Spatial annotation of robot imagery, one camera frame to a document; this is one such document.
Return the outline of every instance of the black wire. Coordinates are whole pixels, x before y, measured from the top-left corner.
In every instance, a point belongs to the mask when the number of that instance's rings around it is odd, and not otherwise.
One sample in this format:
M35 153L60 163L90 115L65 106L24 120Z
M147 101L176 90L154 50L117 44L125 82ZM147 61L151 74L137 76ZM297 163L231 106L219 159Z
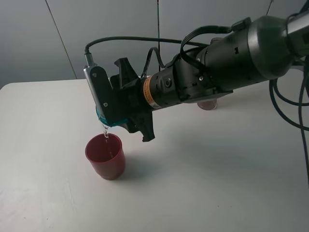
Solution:
M309 56L305 57L305 63L306 64L309 63ZM308 65L304 66L304 73L309 73L309 66ZM307 83L306 83L306 92L307 92L307 96L309 98L309 81L307 81Z
M289 124L291 124L292 126L295 126L297 128L301 128L302 126L295 123L294 121L292 121L291 119L289 119L283 112L282 110L279 108L276 99L275 99L275 95L274 95L274 84L273 84L274 80L270 80L269 81L269 94L270 94L270 99L272 104L274 105L276 111L278 112L278 114ZM309 131L309 127L304 127L305 131Z
M112 40L137 40L137 41L153 41L153 42L163 42L163 43L173 43L173 44L181 44L181 40L171 40L171 39L163 39L163 38L150 38L150 37L137 37L137 36L114 36L114 37L105 37L101 39L94 40L88 43L85 47L85 53L89 53L89 48L95 44L112 41ZM188 45L198 46L198 47L207 47L207 44L204 43L196 43L189 42Z
M204 64L202 64L201 62L197 61L196 59L190 57L189 55L187 55L185 53L185 51L183 50L183 47L186 44L190 43L190 40L193 39L194 37L201 35L201 34L208 34L208 33L213 33L213 34L228 34L232 32L232 28L231 27L220 27L220 26L204 26L204 27L200 27L194 31L192 31L190 34L188 34L184 40L181 43L180 46L180 56L181 58L186 61L187 63L191 64L192 66L196 67L197 69L199 69L202 73L206 72L207 68Z
M284 96L282 96L282 94L281 94L281 93L279 92L279 90L278 90L277 81L278 81L277 79L276 79L276 80L273 80L273 86L274 86L274 90L275 90L276 95L277 95L282 101L284 101L284 102L286 102L286 103L289 103L289 104L291 104L291 105L298 106L298 105L299 105L298 102L291 101L291 100L285 98ZM303 103L302 106L309 106L309 102L308 102L308 103Z
M155 54L156 54L156 58L157 58L157 60L158 60L159 66L160 66L162 69L165 68L165 65L163 64L162 59L161 59L161 56L160 56L159 49L156 48L156 47L152 47L152 48L150 48L149 51L148 51L146 63L145 63L143 72L142 72L142 74L141 74L141 76L140 76L141 79L147 77L147 70L148 70L148 67L149 67L149 64L150 64L151 55L152 55L153 51L154 51Z
M304 13L308 9L309 9L309 0L307 0L305 2L305 4L303 5L303 7L299 11L299 13ZM309 56L306 56L305 62L309 63ZM304 73L305 73L305 69L308 69L308 66L306 66L306 65L304 66ZM309 82L306 83L306 92L307 92L307 96L309 97Z
M185 50L185 53L193 52L193 51L195 51L195 50L200 50L200 49L201 49L200 47L193 47L193 48L190 48L190 49L188 49L188 50ZM181 57L181 56L180 56L180 53L178 53L176 56L174 56L174 58L173 58L173 60L172 60L171 62L169 62L169 63L167 63L167 64L165 65L165 67L168 68L168 67L174 65L175 61L179 60L180 57Z
M309 184L309 161L308 161L308 149L307 149L307 142L306 142L306 135L305 135L305 127L303 124L303 116L302 116L302 101L304 97L305 87L308 83L308 72L304 72L304 79L300 88L299 93L299 106L298 106L298 117L299 117L299 124L301 126L301 137L303 140L304 151L305 151L305 160L306 160L306 168L307 168L307 177L308 177L308 184Z

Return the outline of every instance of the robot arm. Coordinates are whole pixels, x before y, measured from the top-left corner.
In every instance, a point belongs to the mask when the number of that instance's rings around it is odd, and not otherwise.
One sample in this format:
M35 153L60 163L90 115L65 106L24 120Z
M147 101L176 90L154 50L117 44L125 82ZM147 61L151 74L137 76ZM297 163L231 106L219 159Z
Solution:
M130 133L141 131L147 142L155 138L152 111L220 98L234 89L277 79L309 55L308 12L291 20L247 18L230 31L209 46L176 55L164 70L148 78L139 78L127 58L115 62L119 74L108 78L93 62L88 47L84 73L100 120Z

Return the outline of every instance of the orange label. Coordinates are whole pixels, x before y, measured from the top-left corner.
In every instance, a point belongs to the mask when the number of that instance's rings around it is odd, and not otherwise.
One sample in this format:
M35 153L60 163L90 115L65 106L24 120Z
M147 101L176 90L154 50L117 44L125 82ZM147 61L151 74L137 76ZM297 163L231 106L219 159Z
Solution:
M148 102L148 104L153 107L154 109L159 109L161 108L161 106L159 106L153 99L151 92L150 92L150 80L151 80L152 76L148 77L145 82L144 82L144 86L143 86L143 93L144 93L144 97L146 99L146 101Z

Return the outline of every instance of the white table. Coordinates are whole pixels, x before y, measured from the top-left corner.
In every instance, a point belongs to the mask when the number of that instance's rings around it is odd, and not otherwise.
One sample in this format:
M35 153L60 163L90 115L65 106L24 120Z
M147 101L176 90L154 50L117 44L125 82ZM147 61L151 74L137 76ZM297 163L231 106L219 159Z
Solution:
M283 109L297 119L296 109ZM309 230L300 131L275 112L267 83L220 99L215 111L183 104L154 112L154 131L143 143L140 133L110 129L127 168L106 181L84 154L102 133L85 80L5 86L0 231Z

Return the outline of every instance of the red cup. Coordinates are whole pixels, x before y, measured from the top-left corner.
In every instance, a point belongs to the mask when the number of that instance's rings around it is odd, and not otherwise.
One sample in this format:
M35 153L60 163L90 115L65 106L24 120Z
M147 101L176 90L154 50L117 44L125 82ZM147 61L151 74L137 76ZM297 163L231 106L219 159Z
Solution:
M197 105L203 110L214 110L217 107L217 99L198 102Z
M85 149L86 157L95 171L106 180L119 177L126 166L121 140L114 134L99 134L92 138Z

